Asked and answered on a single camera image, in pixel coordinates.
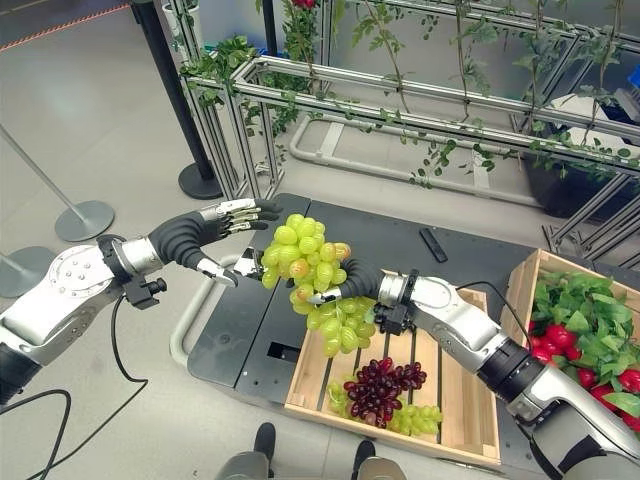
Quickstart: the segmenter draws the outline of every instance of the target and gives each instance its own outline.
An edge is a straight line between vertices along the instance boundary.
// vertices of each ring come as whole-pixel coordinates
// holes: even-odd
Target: red grape bunch
[[[398,396],[409,388],[419,390],[426,379],[419,362],[394,369],[389,357],[380,362],[371,360],[356,373],[356,381],[344,384],[347,397],[353,401],[349,413],[369,425],[386,428],[393,411],[402,408]]]

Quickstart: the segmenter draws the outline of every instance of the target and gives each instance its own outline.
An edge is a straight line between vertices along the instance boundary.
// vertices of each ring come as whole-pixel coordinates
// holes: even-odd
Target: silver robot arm
[[[366,295],[377,299],[377,320],[400,334],[427,331],[441,348],[478,375],[507,405],[552,479],[640,478],[640,442],[612,412],[562,371],[544,366],[445,280],[383,274],[349,260],[340,288],[312,297],[324,303]]]
[[[139,309],[158,303],[162,279],[145,275],[175,261],[227,286],[235,275],[209,258],[201,246],[244,230],[267,228],[278,218],[272,202],[222,202],[166,221],[148,236],[126,241],[106,235],[97,246],[81,245],[58,255],[44,279],[0,313],[0,406],[22,390],[82,336],[98,312],[125,294]]]

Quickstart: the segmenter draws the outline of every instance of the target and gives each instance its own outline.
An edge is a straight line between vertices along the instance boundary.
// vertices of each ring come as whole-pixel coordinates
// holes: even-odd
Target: tomato
[[[549,325],[545,332],[545,337],[563,350],[573,346],[577,340],[577,337],[564,328],[563,325]]]
[[[622,418],[622,421],[626,423],[631,430],[634,432],[640,432],[640,418],[632,417],[627,412],[622,411],[620,412],[620,418]]]
[[[531,350],[531,355],[534,358],[537,358],[538,360],[540,360],[540,363],[544,365],[546,365],[547,363],[553,364],[553,359],[551,358],[551,354],[549,353],[548,350],[542,347],[533,347],[533,349]]]
[[[540,348],[544,348],[549,355],[562,355],[562,349],[549,339],[546,335],[540,337]]]
[[[573,361],[573,360],[578,360],[582,356],[582,352],[578,350],[576,347],[574,347],[573,345],[571,345],[570,347],[567,347],[564,349],[564,355],[569,360]]]
[[[599,387],[594,387],[591,389],[591,395],[596,397],[598,401],[602,405],[604,405],[605,408],[608,408],[612,412],[615,412],[616,410],[618,410],[618,407],[616,407],[613,403],[609,403],[604,398],[602,398],[605,395],[608,395],[609,393],[613,393],[613,387],[611,385],[600,385]]]
[[[618,380],[627,392],[640,393],[640,370],[628,368],[618,376]]]
[[[580,385],[584,388],[589,389],[596,384],[596,372],[588,368],[579,368],[578,378],[580,379]]]

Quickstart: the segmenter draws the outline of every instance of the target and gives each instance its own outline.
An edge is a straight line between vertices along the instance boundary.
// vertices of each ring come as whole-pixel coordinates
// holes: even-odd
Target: black stanchion
[[[207,159],[198,129],[184,98],[180,79],[153,0],[133,0],[131,8],[135,11],[136,19],[142,26],[156,68],[195,161],[194,164],[180,172],[178,177],[180,188],[192,198],[219,198],[222,196],[222,190],[213,173],[211,163]]]
[[[276,41],[276,23],[273,16],[273,0],[262,1],[262,16],[264,17],[264,33],[267,38],[267,54],[276,57],[278,42]]]

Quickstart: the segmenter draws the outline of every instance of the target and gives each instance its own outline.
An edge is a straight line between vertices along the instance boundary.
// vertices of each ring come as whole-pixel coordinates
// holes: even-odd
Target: shoe
[[[269,478],[274,477],[273,470],[271,470],[271,461],[273,460],[273,453],[276,450],[276,427],[273,423],[263,423],[256,432],[256,439],[253,442],[253,451],[264,453],[267,460],[269,460]]]
[[[360,466],[369,457],[376,456],[376,447],[370,440],[363,440],[358,445],[356,450],[356,458],[353,461],[353,473],[351,474],[351,480],[357,480]]]

